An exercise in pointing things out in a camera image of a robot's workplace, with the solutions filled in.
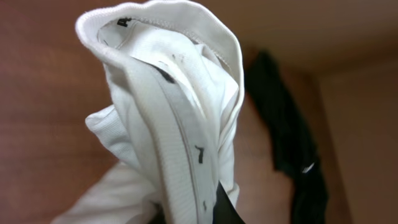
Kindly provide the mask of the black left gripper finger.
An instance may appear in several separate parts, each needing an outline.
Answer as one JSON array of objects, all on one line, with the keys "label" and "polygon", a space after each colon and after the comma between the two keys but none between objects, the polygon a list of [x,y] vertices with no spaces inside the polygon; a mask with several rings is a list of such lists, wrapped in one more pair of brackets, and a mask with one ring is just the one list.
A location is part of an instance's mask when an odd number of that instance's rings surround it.
[{"label": "black left gripper finger", "polygon": [[216,191],[216,204],[213,207],[213,224],[245,224],[229,200],[221,182]]}]

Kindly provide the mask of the white t-shirt black print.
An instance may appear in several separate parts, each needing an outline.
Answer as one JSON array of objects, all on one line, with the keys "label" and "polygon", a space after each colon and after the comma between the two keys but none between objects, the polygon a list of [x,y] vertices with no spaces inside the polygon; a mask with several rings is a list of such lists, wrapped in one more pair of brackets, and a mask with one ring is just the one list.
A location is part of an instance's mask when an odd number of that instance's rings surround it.
[{"label": "white t-shirt black print", "polygon": [[85,123],[118,163],[55,223],[214,223],[222,202],[234,209],[244,98],[234,34],[192,1],[95,9],[75,30],[112,100]]}]

